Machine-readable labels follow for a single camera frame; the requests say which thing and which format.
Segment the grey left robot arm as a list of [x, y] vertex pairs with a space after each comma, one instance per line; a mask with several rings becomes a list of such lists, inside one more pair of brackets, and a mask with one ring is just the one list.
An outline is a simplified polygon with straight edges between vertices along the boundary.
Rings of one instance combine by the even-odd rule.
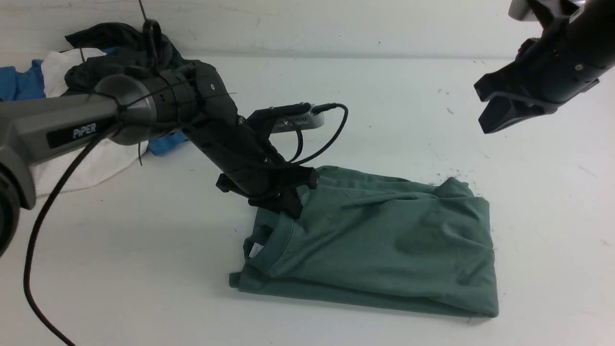
[[178, 70], [129, 68], [103, 78], [94, 91], [66, 97], [9, 101], [1, 105], [1, 251], [17, 230], [20, 210], [37, 201], [31, 167], [92, 148], [94, 139], [132, 146], [182, 132], [221, 175], [217, 187], [251, 206], [298, 219], [298, 188], [317, 187], [316, 169], [286, 162], [270, 143], [275, 122], [316, 115], [299, 103], [239, 115], [217, 70], [192, 63]]

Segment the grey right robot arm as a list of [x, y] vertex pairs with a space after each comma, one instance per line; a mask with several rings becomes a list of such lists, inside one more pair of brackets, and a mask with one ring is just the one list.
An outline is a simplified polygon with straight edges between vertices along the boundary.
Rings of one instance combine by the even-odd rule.
[[479, 117], [485, 134], [553, 114], [614, 66], [612, 0], [514, 0], [509, 15], [534, 18], [543, 31], [521, 44], [513, 62], [475, 83], [486, 102]]

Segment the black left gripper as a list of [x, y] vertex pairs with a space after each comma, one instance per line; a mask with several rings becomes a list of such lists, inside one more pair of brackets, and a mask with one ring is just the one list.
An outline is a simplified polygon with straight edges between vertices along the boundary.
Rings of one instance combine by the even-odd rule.
[[245, 197], [250, 206], [298, 220], [298, 189], [317, 187], [316, 169], [284, 159], [271, 134], [253, 131], [236, 107], [208, 104], [187, 115], [185, 135], [221, 171], [217, 187]]

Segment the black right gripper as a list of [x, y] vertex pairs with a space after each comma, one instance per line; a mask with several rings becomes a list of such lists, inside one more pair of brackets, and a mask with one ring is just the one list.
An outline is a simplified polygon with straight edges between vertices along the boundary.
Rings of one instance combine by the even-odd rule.
[[558, 104], [590, 88], [614, 65], [614, 16], [555, 19], [542, 37], [521, 46], [516, 59], [474, 85], [486, 107], [484, 134], [553, 114]]

